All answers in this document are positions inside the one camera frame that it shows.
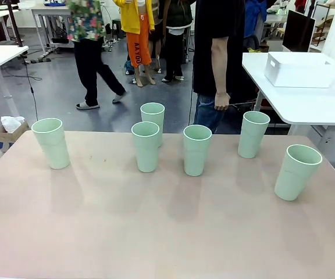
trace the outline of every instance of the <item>cup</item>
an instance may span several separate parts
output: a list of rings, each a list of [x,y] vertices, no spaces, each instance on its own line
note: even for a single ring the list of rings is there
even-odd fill
[[[162,145],[163,118],[165,115],[165,107],[160,103],[145,103],[140,107],[142,121],[153,122],[160,128],[159,147]]]
[[[244,113],[237,151],[241,157],[251,159],[256,156],[269,123],[270,117],[262,112]]]
[[[300,144],[290,145],[276,181],[275,194],[285,201],[294,201],[322,161],[317,150]]]
[[[160,128],[153,122],[139,122],[132,126],[134,147],[138,169],[150,173],[158,165],[158,148]]]
[[[46,118],[35,122],[31,129],[44,151],[50,167],[55,170],[67,167],[69,154],[63,122],[56,118]]]
[[[189,176],[200,176],[208,157],[212,132],[202,125],[190,125],[184,129],[183,135],[184,171]]]

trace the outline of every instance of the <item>cup rim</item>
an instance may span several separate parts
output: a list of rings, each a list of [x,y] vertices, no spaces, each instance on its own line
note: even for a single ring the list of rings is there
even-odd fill
[[[150,104],[160,105],[160,106],[162,106],[162,110],[160,112],[157,112],[157,113],[148,113],[148,112],[143,111],[143,109],[142,109],[143,106],[150,105]],[[161,114],[161,113],[163,113],[165,111],[165,106],[163,104],[161,104],[161,103],[150,102],[150,103],[145,103],[145,104],[141,105],[140,111],[143,112],[143,113],[145,113],[146,115],[159,115],[159,114]]]
[[[266,121],[266,122],[264,122],[264,123],[257,123],[257,122],[254,122],[254,121],[250,121],[249,119],[247,119],[247,118],[245,117],[245,115],[246,115],[247,113],[254,113],[254,112],[256,112],[256,113],[261,113],[261,114],[267,116],[268,121]],[[257,124],[257,125],[268,124],[268,123],[271,121],[271,118],[270,118],[266,113],[258,112],[258,111],[256,111],[256,110],[250,110],[249,112],[245,112],[244,115],[243,115],[243,118],[244,118],[247,122],[250,122],[250,123],[252,123],[252,124]]]
[[[195,138],[191,138],[191,137],[187,136],[187,134],[186,134],[186,129],[189,128],[189,127],[192,127],[192,126],[204,127],[205,129],[207,129],[207,130],[210,131],[210,136],[208,136],[207,138],[204,138],[204,139],[195,139]],[[204,125],[197,125],[197,124],[194,124],[194,125],[188,125],[186,128],[184,128],[184,130],[183,130],[183,134],[184,134],[184,136],[185,136],[186,138],[189,138],[190,140],[193,140],[193,141],[207,141],[208,139],[210,139],[210,138],[213,136],[212,131],[211,131],[208,127],[206,127],[206,126],[204,126]]]
[[[60,121],[60,125],[59,125],[58,128],[55,128],[55,129],[53,129],[53,130],[51,130],[51,131],[46,131],[46,132],[38,132],[38,131],[35,131],[34,126],[35,126],[37,123],[39,123],[39,122],[41,122],[41,121],[45,121],[45,120],[59,120],[59,121]],[[31,127],[31,130],[32,130],[34,133],[36,133],[36,134],[47,134],[47,133],[55,132],[56,130],[60,129],[62,126],[63,126],[63,121],[61,121],[61,120],[58,119],[58,118],[53,118],[53,117],[51,117],[51,118],[44,118],[44,119],[41,119],[41,120],[39,120],[39,121],[34,122],[33,125],[32,125],[32,127]]]
[[[153,125],[156,125],[157,126],[157,132],[155,134],[152,134],[152,135],[137,135],[136,133],[134,133],[133,129],[136,125],[138,124],[141,124],[141,123],[152,123]],[[131,127],[131,132],[133,133],[133,135],[136,135],[137,137],[141,137],[141,138],[150,138],[150,137],[153,137],[155,135],[157,135],[159,132],[160,132],[160,127],[154,123],[154,122],[150,122],[150,121],[141,121],[141,122],[138,122],[138,123],[135,123],[132,127]]]
[[[303,146],[303,147],[306,147],[306,148],[309,148],[309,149],[313,150],[314,152],[316,152],[320,156],[320,160],[317,163],[305,163],[305,162],[297,160],[296,158],[294,158],[293,156],[291,156],[290,153],[289,153],[289,148],[292,148],[294,146]],[[288,148],[286,149],[286,153],[288,154],[289,158],[291,158],[292,160],[294,160],[294,161],[296,161],[296,162],[298,162],[300,164],[306,164],[308,166],[316,166],[318,164],[321,164],[321,162],[323,161],[323,156],[320,154],[319,151],[317,151],[315,148],[312,148],[310,146],[303,145],[303,144],[292,144],[292,145],[288,146]]]

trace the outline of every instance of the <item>floral shirt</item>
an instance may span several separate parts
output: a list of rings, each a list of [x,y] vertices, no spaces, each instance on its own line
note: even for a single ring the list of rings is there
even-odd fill
[[[99,0],[67,0],[70,9],[68,39],[96,41],[105,36],[105,27]]]

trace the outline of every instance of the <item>yellow jacket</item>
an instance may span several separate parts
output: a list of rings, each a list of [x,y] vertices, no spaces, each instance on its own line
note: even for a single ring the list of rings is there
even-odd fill
[[[121,10],[121,26],[122,30],[128,33],[140,34],[140,22],[138,14],[138,3],[126,4],[125,0],[113,0]],[[149,30],[155,29],[154,16],[152,14],[152,0],[145,0],[147,5]]]

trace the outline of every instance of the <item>white plastic bag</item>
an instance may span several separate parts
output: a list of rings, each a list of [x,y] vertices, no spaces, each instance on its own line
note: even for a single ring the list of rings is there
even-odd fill
[[[13,133],[17,128],[19,128],[25,121],[25,118],[18,116],[2,116],[1,122],[7,133]]]

